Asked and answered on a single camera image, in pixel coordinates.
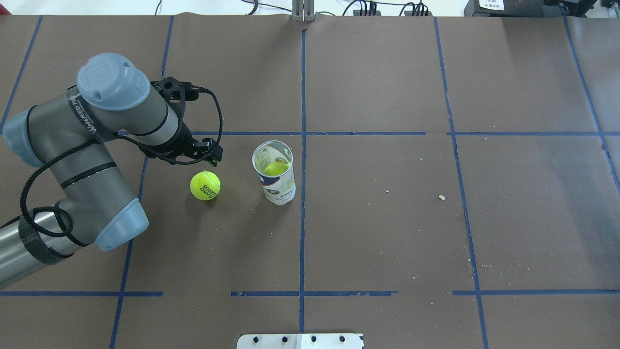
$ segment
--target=black cable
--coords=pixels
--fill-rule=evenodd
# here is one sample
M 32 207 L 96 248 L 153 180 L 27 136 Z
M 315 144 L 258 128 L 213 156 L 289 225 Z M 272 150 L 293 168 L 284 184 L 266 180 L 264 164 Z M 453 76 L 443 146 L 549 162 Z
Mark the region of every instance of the black cable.
M 123 136 L 123 135 L 117 135 L 117 138 L 118 139 L 122 139 L 122 140 L 126 140 L 128 142 L 131 142 L 131 143 L 137 145 L 138 148 L 140 148 L 140 150 L 142 150 L 143 152 L 149 153 L 152 156 L 155 156 L 156 158 L 158 158 L 160 160 L 164 160 L 167 163 L 170 163 L 172 165 L 193 165 L 195 163 L 199 163 L 201 161 L 206 160 L 219 147 L 219 141 L 222 138 L 222 128 L 223 128 L 223 124 L 224 124 L 224 117 L 222 116 L 222 109 L 219 107 L 218 98 L 215 96 L 215 93 L 213 93 L 213 91 L 211 91 L 210 89 L 207 89 L 207 88 L 203 88 L 203 87 L 196 87 L 196 88 L 198 89 L 199 93 L 207 93 L 207 94 L 209 94 L 213 98 L 213 101 L 215 102 L 215 106 L 218 108 L 218 115 L 219 115 L 218 139 L 215 141 L 215 146 L 213 147 L 213 149 L 211 149 L 211 151 L 208 152 L 203 157 L 201 157 L 199 159 L 196 159 L 196 160 L 193 160 L 193 161 L 176 161 L 176 160 L 173 160 L 173 159 L 170 159 L 170 158 L 166 157 L 162 153 L 158 153 L 158 152 L 154 151 L 148 145 L 140 143 L 140 142 L 138 142 L 137 140 L 135 140 L 133 138 L 129 138 L 129 137 Z
M 155 16 L 157 15 L 157 11 L 159 10 L 159 6 L 161 5 L 161 2 L 163 0 L 159 0 L 159 4 L 157 4 L 157 7 L 155 7 Z
M 366 6 L 366 1 L 363 1 L 363 0 L 354 0 L 354 1 L 350 2 L 349 5 L 345 8 L 345 10 L 342 13 L 342 15 L 344 16 L 345 14 L 347 14 L 347 10 L 349 10 L 349 7 L 351 7 L 351 5 L 355 4 L 356 2 L 360 3 L 360 15 L 361 15 L 361 4 L 363 3 L 364 6 Z
M 54 213 L 58 213 L 59 215 L 63 216 L 63 218 L 65 218 L 67 220 L 66 222 L 66 228 L 61 232 L 61 233 L 54 233 L 52 231 L 47 230 L 46 228 L 43 228 L 42 226 L 38 225 L 37 223 L 35 223 L 34 218 L 32 216 L 30 216 L 30 213 L 28 212 L 28 207 L 26 206 L 26 201 L 28 199 L 28 193 L 30 192 L 30 188 L 32 187 L 32 184 L 34 183 L 35 179 L 37 177 L 39 177 L 39 175 L 41 175 L 45 170 L 47 170 L 48 168 L 52 167 L 55 163 L 59 162 L 60 160 L 66 158 L 67 156 L 79 152 L 80 150 L 89 147 L 93 144 L 97 144 L 98 142 L 94 139 L 89 140 L 88 142 L 84 142 L 80 145 L 78 145 L 77 147 L 71 148 L 69 150 L 67 150 L 66 152 L 56 156 L 54 159 L 46 162 L 43 166 L 39 167 L 39 169 L 37 171 L 35 171 L 32 176 L 30 176 L 30 178 L 26 181 L 26 184 L 24 185 L 24 188 L 22 189 L 22 195 L 19 199 L 19 209 L 22 212 L 22 216 L 24 217 L 24 220 L 26 221 L 26 223 L 28 223 L 29 226 L 31 226 L 36 232 L 42 233 L 44 235 L 47 235 L 49 237 L 64 237 L 67 236 L 69 233 L 71 233 L 71 231 L 73 230 L 73 220 L 71 219 L 71 217 L 69 216 L 69 214 L 58 207 L 51 207 L 51 206 L 44 206 L 44 207 L 37 207 L 35 209 L 32 210 L 32 214 L 35 215 L 36 213 L 39 212 L 54 212 Z
M 382 4 L 382 5 L 393 5 L 393 6 L 403 6 L 403 5 L 405 5 L 405 4 L 394 4 L 393 2 L 381 2 L 381 1 L 375 1 L 375 3 Z
M 241 1 L 247 2 L 248 4 L 253 4 L 254 3 L 253 0 L 241 0 Z M 292 10 L 285 9 L 284 7 L 280 7 L 280 6 L 276 6 L 276 5 L 271 5 L 271 4 L 262 4 L 261 2 L 259 2 L 259 6 L 269 6 L 269 7 L 273 7 L 274 9 L 280 9 L 280 10 L 283 10 L 283 11 L 293 12 Z
M 256 10 L 259 8 L 259 0 L 254 0 L 254 8 L 252 8 L 252 10 L 250 11 L 250 13 L 248 13 L 248 16 L 253 15 Z
M 407 8 L 407 6 L 409 6 L 409 5 L 411 5 L 411 6 L 413 7 L 413 9 L 411 10 L 411 11 L 412 11 L 412 13 L 411 13 L 411 14 L 413 15 L 413 11 L 415 11 L 415 4 L 414 4 L 414 3 L 412 3 L 412 2 L 408 2 L 408 3 L 406 3 L 406 4 L 404 4 L 404 5 L 403 5 L 403 7 L 402 7 L 402 9 L 401 9 L 401 13 L 399 13 L 399 14 L 398 14 L 398 16 L 399 16 L 399 17 L 400 17 L 400 16 L 402 16 L 402 13 L 403 13 L 403 12 L 405 12 L 405 9 L 406 9 L 406 8 Z

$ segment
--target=black device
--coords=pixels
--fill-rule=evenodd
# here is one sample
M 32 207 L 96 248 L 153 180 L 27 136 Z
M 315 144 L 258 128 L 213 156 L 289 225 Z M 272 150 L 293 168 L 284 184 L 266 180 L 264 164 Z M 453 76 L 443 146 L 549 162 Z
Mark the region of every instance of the black device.
M 596 0 L 469 0 L 466 17 L 585 17 Z

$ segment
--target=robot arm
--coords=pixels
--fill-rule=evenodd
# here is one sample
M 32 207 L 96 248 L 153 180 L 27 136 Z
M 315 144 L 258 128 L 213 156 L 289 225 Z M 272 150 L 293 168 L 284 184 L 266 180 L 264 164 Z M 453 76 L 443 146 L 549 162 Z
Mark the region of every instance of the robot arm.
M 54 208 L 24 212 L 33 178 L 27 182 L 22 215 L 0 228 L 0 288 L 90 243 L 111 250 L 146 230 L 146 214 L 104 142 L 130 140 L 147 156 L 173 165 L 204 160 L 216 166 L 221 160 L 219 137 L 198 142 L 182 120 L 185 101 L 206 92 L 214 97 L 221 121 L 211 91 L 174 78 L 150 83 L 129 60 L 114 53 L 92 57 L 77 77 L 77 86 L 66 94 L 5 125 L 9 148 L 27 164 L 42 166 L 35 175 L 50 167 L 66 198 Z M 118 135 L 123 129 L 138 141 Z M 176 161 L 179 155 L 194 160 Z

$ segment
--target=metal bracket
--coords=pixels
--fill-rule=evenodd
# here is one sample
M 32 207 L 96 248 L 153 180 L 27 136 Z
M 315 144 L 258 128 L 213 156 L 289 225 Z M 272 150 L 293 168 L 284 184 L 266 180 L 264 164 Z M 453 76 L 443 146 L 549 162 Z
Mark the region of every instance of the metal bracket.
M 314 0 L 293 0 L 293 22 L 313 22 L 315 17 Z
M 360 333 L 299 333 L 279 335 L 243 335 L 237 349 L 364 349 Z

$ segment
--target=tennis ball inside can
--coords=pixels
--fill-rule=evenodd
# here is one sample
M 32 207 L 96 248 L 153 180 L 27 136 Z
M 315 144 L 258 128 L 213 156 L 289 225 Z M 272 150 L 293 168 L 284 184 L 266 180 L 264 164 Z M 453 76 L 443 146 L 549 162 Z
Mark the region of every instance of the tennis ball inside can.
M 219 178 L 213 172 L 199 172 L 192 177 L 190 191 L 198 200 L 211 200 L 219 194 Z

